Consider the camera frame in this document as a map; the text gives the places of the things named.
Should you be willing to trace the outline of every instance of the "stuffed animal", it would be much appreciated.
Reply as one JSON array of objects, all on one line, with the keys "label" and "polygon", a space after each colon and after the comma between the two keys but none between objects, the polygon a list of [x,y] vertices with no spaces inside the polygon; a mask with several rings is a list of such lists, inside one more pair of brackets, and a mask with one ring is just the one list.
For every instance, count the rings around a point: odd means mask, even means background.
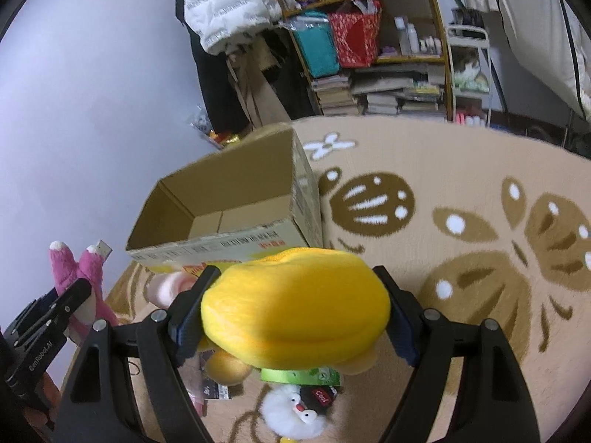
[{"label": "stuffed animal", "polygon": [[49,260],[58,295],[62,295],[78,278],[86,278],[92,287],[90,297],[70,317],[68,327],[70,340],[78,346],[82,345],[90,327],[99,318],[105,319],[111,326],[118,324],[113,310],[103,301],[102,282],[105,261],[96,246],[91,245],[85,249],[80,261],[77,262],[66,243],[54,241],[49,245]]},{"label": "stuffed animal", "polygon": [[317,438],[328,425],[336,395],[332,386],[281,384],[265,395],[261,415],[282,442]]},{"label": "stuffed animal", "polygon": [[217,350],[206,364],[220,384],[253,367],[357,374],[373,366],[390,316],[388,291],[361,258],[292,248],[228,268],[205,292],[203,330]]}]

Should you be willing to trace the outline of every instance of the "metal screw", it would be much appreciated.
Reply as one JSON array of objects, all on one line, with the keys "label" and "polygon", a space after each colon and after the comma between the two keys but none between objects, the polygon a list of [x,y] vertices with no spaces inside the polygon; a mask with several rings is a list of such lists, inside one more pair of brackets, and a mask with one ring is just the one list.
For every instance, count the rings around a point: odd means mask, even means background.
[{"label": "metal screw", "polygon": [[107,327],[107,322],[104,319],[98,319],[92,324],[92,329],[95,331],[103,331]]},{"label": "metal screw", "polygon": [[441,313],[439,313],[435,308],[428,308],[423,312],[425,318],[430,321],[437,321],[441,317]]},{"label": "metal screw", "polygon": [[164,321],[164,319],[166,318],[166,310],[157,309],[152,312],[152,314],[150,315],[150,318],[152,318],[152,320],[155,321],[156,323],[158,323],[160,321]]},{"label": "metal screw", "polygon": [[484,326],[486,326],[491,331],[496,331],[499,329],[499,324],[492,318],[487,318],[484,321]]}]

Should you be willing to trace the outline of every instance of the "wall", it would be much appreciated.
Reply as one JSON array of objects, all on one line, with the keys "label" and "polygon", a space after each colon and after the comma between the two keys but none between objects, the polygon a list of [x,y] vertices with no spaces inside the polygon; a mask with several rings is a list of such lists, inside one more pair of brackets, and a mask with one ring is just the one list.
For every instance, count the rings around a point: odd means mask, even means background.
[{"label": "wall", "polygon": [[[451,9],[457,7],[456,2],[438,0],[438,3],[443,23],[447,25],[453,21]],[[515,59],[507,43],[500,13],[486,13],[484,19],[491,40],[491,60],[499,75],[509,111],[565,126],[569,118],[568,105]],[[493,89],[492,108],[502,109],[496,88]]]},{"label": "wall", "polygon": [[[48,246],[125,242],[158,178],[213,151],[174,0],[28,0],[0,42],[0,325],[51,290]],[[68,343],[50,374],[59,385]]]}]

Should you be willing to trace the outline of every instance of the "cardboard box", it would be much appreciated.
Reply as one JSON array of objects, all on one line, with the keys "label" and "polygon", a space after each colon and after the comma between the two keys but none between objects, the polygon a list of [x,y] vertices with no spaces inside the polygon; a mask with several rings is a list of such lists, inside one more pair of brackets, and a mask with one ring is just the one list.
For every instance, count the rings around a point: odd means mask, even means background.
[{"label": "cardboard box", "polygon": [[295,131],[277,124],[159,180],[126,251],[198,275],[297,246],[322,246],[318,187]]}]

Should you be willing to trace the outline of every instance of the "white metal rack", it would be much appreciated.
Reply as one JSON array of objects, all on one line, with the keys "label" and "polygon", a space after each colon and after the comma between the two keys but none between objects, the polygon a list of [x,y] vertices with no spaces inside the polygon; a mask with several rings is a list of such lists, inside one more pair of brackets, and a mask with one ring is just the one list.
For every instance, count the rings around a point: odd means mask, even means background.
[{"label": "white metal rack", "polygon": [[[483,38],[467,38],[458,37],[458,32],[469,31],[476,32],[483,35]],[[478,26],[469,25],[449,25],[445,28],[445,36],[447,37],[447,51],[449,54],[449,64],[451,67],[451,94],[453,96],[453,121],[456,121],[456,97],[471,98],[475,100],[484,100],[488,97],[488,117],[486,118],[486,126],[491,124],[491,108],[492,108],[492,70],[491,70],[491,41],[488,39],[488,33],[485,29]],[[486,54],[485,59],[488,66],[488,74],[486,79],[488,80],[488,93],[482,91],[468,91],[459,90],[456,88],[456,82],[454,81],[454,67],[453,58],[451,56],[451,47],[465,47],[465,48],[476,48],[478,51],[478,59],[481,61],[480,50],[486,50],[482,52]]]}]

